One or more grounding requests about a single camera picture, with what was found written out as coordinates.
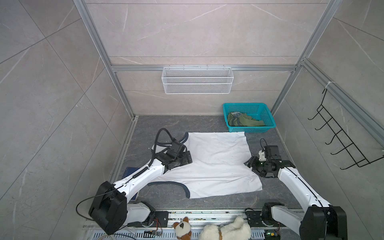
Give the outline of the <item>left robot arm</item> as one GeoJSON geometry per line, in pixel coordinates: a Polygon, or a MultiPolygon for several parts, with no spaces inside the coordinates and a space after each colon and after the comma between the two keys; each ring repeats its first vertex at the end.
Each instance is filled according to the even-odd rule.
{"type": "Polygon", "coordinates": [[[90,197],[90,206],[86,220],[95,222],[107,235],[129,226],[141,223],[151,226],[155,220],[155,209],[146,202],[130,203],[130,200],[147,184],[166,172],[193,162],[185,143],[189,134],[181,140],[161,128],[151,148],[151,159],[143,167],[129,176],[114,182],[102,183],[95,196],[90,197]]]}

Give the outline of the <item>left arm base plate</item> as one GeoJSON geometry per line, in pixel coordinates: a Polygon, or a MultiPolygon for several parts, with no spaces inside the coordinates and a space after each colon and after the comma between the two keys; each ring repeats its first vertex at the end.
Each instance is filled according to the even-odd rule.
{"type": "Polygon", "coordinates": [[[152,212],[147,217],[147,219],[142,223],[144,227],[152,227],[152,228],[165,228],[168,225],[169,220],[169,212],[160,211],[160,212],[152,212]]]}

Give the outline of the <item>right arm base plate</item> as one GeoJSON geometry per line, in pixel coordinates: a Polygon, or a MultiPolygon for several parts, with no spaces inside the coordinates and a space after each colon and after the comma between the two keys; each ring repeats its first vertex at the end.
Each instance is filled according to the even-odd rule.
{"type": "Polygon", "coordinates": [[[250,227],[278,228],[286,226],[275,220],[263,218],[262,210],[245,209],[246,220],[250,227]]]}

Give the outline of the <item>teal plastic basket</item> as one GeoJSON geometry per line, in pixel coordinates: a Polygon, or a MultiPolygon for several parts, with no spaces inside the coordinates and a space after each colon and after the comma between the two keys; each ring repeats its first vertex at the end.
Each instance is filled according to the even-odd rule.
{"type": "Polygon", "coordinates": [[[223,113],[229,132],[265,133],[276,127],[275,120],[266,104],[263,103],[225,103],[223,113]],[[231,127],[228,124],[227,116],[231,112],[240,112],[251,116],[256,120],[262,120],[264,127],[231,127]]]}

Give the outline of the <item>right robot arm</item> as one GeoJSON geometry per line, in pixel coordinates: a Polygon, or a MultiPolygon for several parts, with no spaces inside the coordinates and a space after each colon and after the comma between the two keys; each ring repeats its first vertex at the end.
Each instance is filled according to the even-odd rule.
{"type": "Polygon", "coordinates": [[[245,165],[261,178],[277,178],[291,191],[302,207],[303,214],[277,202],[265,203],[261,221],[266,227],[282,224],[302,240],[346,240],[347,214],[321,197],[300,175],[295,165],[282,160],[279,148],[260,140],[258,156],[252,156],[245,165]]]}

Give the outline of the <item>white navy-trimmed tank top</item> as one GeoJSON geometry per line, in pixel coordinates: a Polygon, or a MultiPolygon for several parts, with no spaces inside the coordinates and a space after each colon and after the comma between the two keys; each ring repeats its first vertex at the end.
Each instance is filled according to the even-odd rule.
{"type": "Polygon", "coordinates": [[[263,189],[245,165],[251,151],[245,133],[189,133],[192,163],[172,169],[151,183],[183,187],[189,199],[250,193],[263,189]]]}

